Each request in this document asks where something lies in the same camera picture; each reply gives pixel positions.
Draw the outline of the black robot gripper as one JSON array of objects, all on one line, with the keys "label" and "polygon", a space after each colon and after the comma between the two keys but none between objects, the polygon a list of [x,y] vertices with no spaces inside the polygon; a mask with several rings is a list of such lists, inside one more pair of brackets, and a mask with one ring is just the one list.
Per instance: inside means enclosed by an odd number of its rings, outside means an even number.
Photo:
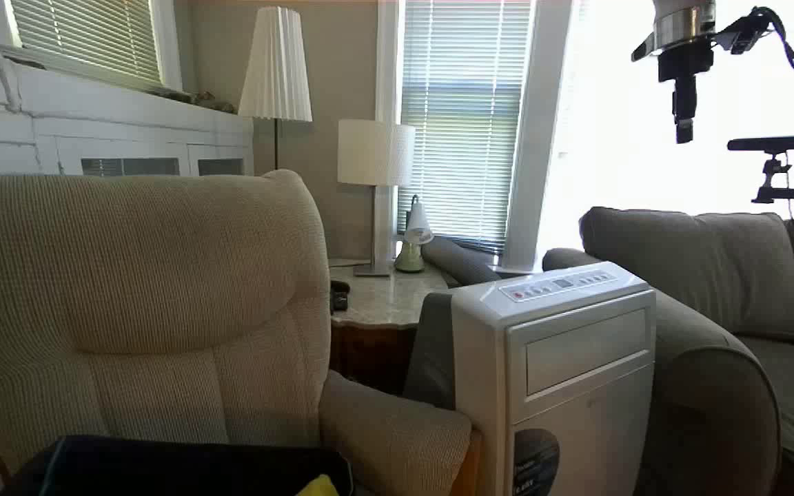
[{"label": "black robot gripper", "polygon": [[707,70],[714,64],[714,50],[722,47],[731,55],[747,52],[757,41],[757,33],[753,35],[733,35],[733,33],[717,33],[702,35],[696,41],[681,41],[674,47],[654,50],[654,39],[645,39],[631,58],[640,59],[645,55],[659,58],[659,80],[671,83],[671,127],[674,141],[688,143],[695,138],[695,109],[696,109],[696,70]]}]

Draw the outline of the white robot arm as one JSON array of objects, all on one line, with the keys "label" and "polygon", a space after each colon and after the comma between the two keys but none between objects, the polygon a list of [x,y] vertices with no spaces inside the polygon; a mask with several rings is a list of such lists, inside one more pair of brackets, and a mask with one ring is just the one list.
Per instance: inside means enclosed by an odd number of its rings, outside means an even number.
[{"label": "white robot arm", "polygon": [[747,15],[717,26],[717,0],[654,0],[654,29],[634,47],[631,58],[654,55],[659,80],[671,84],[674,141],[695,138],[696,75],[714,65],[714,50],[747,52],[768,26],[768,15],[753,8]]}]

